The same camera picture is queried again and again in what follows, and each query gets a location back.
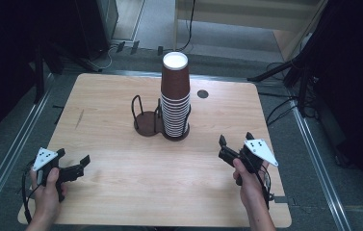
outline stack of cups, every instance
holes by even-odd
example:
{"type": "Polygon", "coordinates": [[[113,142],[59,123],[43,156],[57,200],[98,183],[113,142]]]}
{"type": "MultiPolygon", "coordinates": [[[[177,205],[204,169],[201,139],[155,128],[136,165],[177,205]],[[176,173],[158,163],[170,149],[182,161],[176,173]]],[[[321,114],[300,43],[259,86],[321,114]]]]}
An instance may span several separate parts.
{"type": "Polygon", "coordinates": [[[166,134],[182,137],[189,128],[191,107],[188,58],[180,52],[170,52],[163,58],[161,109],[166,134]]]}

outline table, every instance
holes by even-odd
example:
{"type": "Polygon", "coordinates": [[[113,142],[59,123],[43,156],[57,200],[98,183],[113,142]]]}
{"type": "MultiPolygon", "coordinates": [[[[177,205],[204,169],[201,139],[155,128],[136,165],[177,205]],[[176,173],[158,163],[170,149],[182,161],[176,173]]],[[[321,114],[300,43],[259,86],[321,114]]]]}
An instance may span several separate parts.
{"type": "MultiPolygon", "coordinates": [[[[145,226],[248,226],[234,168],[218,157],[220,134],[242,148],[246,132],[272,149],[256,87],[191,79],[190,134],[169,141],[139,135],[131,101],[140,95],[145,111],[160,97],[161,78],[82,74],[67,100],[48,149],[65,149],[61,167],[86,155],[85,176],[68,182],[56,223],[145,226]],[[197,92],[207,90],[207,98],[197,92]]],[[[270,166],[272,193],[284,196],[279,172],[270,166]]],[[[30,202],[31,213],[35,211],[30,202]]],[[[287,203],[271,201],[277,227],[288,227],[287,203]]],[[[23,210],[18,214],[26,222],[23,210]]]]}
{"type": "MultiPolygon", "coordinates": [[[[307,34],[313,32],[326,3],[327,0],[199,0],[195,3],[194,21],[272,29],[287,61],[307,34]]],[[[175,0],[174,49],[178,19],[190,20],[192,8],[192,0],[175,0]]]]}

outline white triangular marker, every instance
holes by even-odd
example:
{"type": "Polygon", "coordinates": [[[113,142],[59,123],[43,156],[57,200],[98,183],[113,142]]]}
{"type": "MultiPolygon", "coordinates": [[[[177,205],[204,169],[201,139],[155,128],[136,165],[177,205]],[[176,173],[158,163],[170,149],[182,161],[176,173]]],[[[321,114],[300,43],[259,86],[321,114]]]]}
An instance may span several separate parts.
{"type": "Polygon", "coordinates": [[[271,165],[276,167],[278,166],[277,160],[275,159],[265,140],[249,140],[245,141],[245,145],[254,155],[269,162],[271,165]]]}
{"type": "Polygon", "coordinates": [[[35,159],[34,166],[32,168],[33,171],[37,171],[44,165],[48,164],[55,157],[58,156],[58,153],[54,151],[47,150],[45,148],[40,148],[38,151],[37,158],[35,159]]]}

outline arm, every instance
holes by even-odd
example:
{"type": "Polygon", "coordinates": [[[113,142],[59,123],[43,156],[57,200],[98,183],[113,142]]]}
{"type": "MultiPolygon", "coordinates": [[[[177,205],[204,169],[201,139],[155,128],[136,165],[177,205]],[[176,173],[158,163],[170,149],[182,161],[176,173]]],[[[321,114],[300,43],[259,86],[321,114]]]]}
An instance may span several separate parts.
{"type": "MultiPolygon", "coordinates": [[[[31,179],[33,189],[37,187],[37,173],[31,170],[31,179]]],[[[50,230],[53,222],[61,211],[61,203],[59,202],[58,192],[55,184],[59,178],[59,170],[54,167],[49,172],[46,180],[46,187],[39,186],[35,191],[36,210],[31,223],[27,227],[27,231],[45,231],[50,230]]],[[[66,187],[62,184],[63,195],[66,194],[66,187]]]]}
{"type": "Polygon", "coordinates": [[[275,230],[258,179],[246,170],[241,160],[233,160],[233,165],[234,179],[236,180],[239,175],[242,177],[241,199],[246,208],[251,230],[275,230]]]}

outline person's left hand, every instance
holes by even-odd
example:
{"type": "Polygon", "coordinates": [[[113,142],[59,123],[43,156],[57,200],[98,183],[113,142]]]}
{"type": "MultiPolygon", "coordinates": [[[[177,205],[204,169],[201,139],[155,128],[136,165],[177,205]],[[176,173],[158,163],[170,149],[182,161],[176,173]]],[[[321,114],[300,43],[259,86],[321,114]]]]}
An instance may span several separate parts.
{"type": "MultiPolygon", "coordinates": [[[[37,187],[37,173],[30,171],[32,188],[37,187]]],[[[39,186],[35,191],[36,210],[27,230],[49,230],[61,211],[56,182],[59,178],[59,169],[54,167],[46,179],[46,187],[39,186]]],[[[66,195],[66,186],[62,184],[62,195],[66,195]]]]}

